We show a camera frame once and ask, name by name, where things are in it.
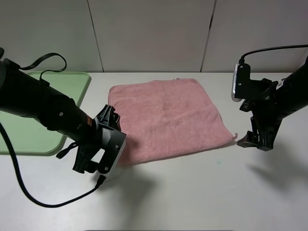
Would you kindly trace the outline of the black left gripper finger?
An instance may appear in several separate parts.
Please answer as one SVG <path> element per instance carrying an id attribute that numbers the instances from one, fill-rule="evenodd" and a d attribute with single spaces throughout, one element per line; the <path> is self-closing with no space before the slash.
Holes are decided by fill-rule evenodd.
<path id="1" fill-rule="evenodd" d="M 95 154 L 77 152 L 73 170 L 78 173 L 94 173 L 96 171 L 96 162 L 92 161 Z"/>
<path id="2" fill-rule="evenodd" d="M 120 131 L 120 115 L 115 112 L 115 108 L 106 104 L 96 115 L 96 129 L 116 129 Z"/>

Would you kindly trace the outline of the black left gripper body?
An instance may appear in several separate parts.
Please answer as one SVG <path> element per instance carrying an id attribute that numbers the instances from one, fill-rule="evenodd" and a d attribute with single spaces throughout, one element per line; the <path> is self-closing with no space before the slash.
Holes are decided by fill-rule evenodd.
<path id="1" fill-rule="evenodd" d="M 73 140 L 77 143 L 77 152 L 95 154 L 92 161 L 96 162 L 96 168 L 104 153 L 103 129 L 96 129 L 96 117 L 92 119 L 80 108 L 75 107 L 72 122 L 74 129 Z"/>

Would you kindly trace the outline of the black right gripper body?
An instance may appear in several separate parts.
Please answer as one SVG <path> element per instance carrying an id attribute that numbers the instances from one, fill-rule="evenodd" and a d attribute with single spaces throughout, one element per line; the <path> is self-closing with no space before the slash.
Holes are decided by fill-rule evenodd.
<path id="1" fill-rule="evenodd" d="M 266 78 L 250 82 L 240 110 L 252 112 L 251 131 L 255 134 L 259 135 L 260 131 L 273 131 L 276 135 L 278 133 L 281 121 L 277 119 L 278 106 L 274 98 L 277 85 L 278 81 Z"/>

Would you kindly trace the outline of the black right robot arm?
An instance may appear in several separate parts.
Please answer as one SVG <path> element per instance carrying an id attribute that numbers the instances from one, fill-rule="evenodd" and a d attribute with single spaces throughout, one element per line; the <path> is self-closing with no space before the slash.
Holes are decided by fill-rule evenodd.
<path id="1" fill-rule="evenodd" d="M 252 80 L 251 67 L 244 62 L 235 66 L 231 98 L 242 102 L 240 110 L 252 112 L 252 129 L 240 139 L 240 147 L 273 149 L 282 120 L 308 104 L 308 64 L 280 82 L 269 79 Z"/>

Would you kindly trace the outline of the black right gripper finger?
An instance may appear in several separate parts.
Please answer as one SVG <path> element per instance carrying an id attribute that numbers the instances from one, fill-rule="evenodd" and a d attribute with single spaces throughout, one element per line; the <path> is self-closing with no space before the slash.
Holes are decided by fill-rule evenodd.
<path id="1" fill-rule="evenodd" d="M 252 131 L 247 131 L 246 135 L 237 141 L 237 145 L 240 147 L 257 147 L 258 134 L 255 134 Z"/>
<path id="2" fill-rule="evenodd" d="M 259 141 L 257 148 L 262 151 L 270 151 L 273 149 L 274 141 L 276 138 L 276 132 L 273 131 L 260 131 Z"/>

